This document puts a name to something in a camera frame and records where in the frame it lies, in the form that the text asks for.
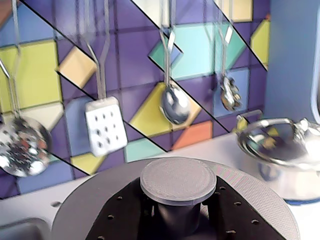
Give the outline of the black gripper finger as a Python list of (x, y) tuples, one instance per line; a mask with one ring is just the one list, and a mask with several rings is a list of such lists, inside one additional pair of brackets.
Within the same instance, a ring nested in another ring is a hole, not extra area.
[(201, 240), (282, 240), (235, 189), (219, 176), (214, 193), (202, 203)]
[(106, 201), (86, 239), (154, 240), (154, 207), (136, 178)]

